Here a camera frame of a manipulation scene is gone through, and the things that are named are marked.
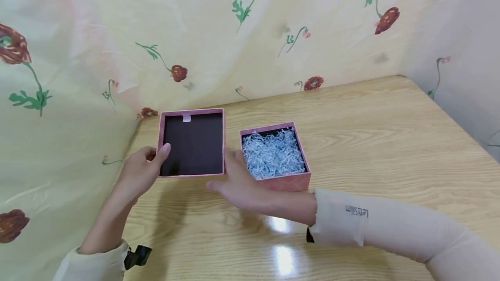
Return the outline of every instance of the arm sleeve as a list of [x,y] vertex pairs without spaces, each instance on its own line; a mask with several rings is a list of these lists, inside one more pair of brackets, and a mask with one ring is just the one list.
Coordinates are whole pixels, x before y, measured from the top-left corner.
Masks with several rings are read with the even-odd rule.
[[106,253],[82,255],[73,249],[62,260],[53,281],[122,281],[128,244]]
[[500,280],[500,255],[446,215],[392,199],[316,189],[314,242],[371,245],[425,264],[436,281]]

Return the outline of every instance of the wall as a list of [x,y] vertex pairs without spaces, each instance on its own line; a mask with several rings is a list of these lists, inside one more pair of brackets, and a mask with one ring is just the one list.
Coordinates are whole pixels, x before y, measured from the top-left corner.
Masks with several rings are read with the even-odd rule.
[[500,159],[491,0],[0,0],[0,11],[2,280],[50,279],[137,122],[161,110],[404,74]]

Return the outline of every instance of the hand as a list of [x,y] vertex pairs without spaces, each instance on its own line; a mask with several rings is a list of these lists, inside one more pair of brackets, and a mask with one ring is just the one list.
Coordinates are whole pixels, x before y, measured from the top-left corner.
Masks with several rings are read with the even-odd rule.
[[265,198],[266,189],[257,185],[255,178],[247,170],[243,152],[224,150],[226,180],[211,180],[207,183],[210,190],[219,192],[224,198],[239,209],[254,211],[261,198]]
[[122,172],[110,195],[122,204],[135,204],[159,176],[162,164],[170,154],[170,143],[156,154],[154,147],[143,147],[125,160]]

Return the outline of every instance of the black strap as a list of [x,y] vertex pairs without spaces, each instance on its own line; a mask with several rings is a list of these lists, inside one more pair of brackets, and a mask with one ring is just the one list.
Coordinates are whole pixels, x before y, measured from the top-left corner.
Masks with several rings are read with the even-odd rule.
[[132,252],[132,249],[128,248],[128,252],[124,260],[125,270],[129,270],[135,265],[144,266],[148,261],[151,251],[151,248],[143,245],[138,245],[137,248],[135,248],[135,252]]
[[306,241],[307,243],[314,243],[314,238],[311,232],[309,231],[309,227],[307,227]]

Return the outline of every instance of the table surface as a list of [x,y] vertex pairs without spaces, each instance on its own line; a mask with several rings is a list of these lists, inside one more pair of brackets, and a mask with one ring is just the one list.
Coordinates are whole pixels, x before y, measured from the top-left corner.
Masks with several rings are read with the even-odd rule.
[[[500,248],[500,166],[411,80],[389,77],[223,106],[239,130],[293,121],[310,189],[384,196],[447,213]],[[143,120],[129,152],[154,146]],[[153,248],[127,281],[431,280],[423,265],[375,248],[323,249],[306,226],[242,213],[207,178],[158,180],[132,209],[125,239]]]

